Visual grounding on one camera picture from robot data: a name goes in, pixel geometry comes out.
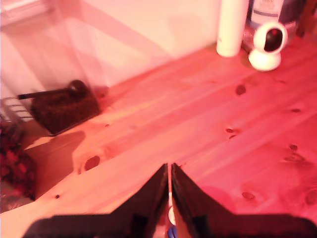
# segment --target red patterned fabric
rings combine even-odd
[[[35,200],[36,165],[14,140],[14,127],[0,125],[0,130],[0,208],[4,212]]]

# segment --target security camera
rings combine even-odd
[[[249,54],[251,65],[260,71],[276,69],[281,64],[281,50],[287,44],[287,30],[278,22],[268,22],[254,33],[254,49]]]

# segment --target wooden table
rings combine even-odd
[[[296,38],[266,73],[243,51],[226,59],[210,46],[101,100],[111,102],[102,115],[55,138],[29,137],[40,197],[1,214],[2,237],[54,214],[109,213],[166,162],[232,212],[317,223],[317,46]],[[95,154],[103,162],[84,172]]]

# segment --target camera lens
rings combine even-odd
[[[265,47],[266,52],[276,51],[282,44],[283,33],[280,29],[272,28],[266,34]]]

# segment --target wall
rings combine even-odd
[[[51,0],[1,29],[1,99],[118,84],[216,41],[220,0]]]

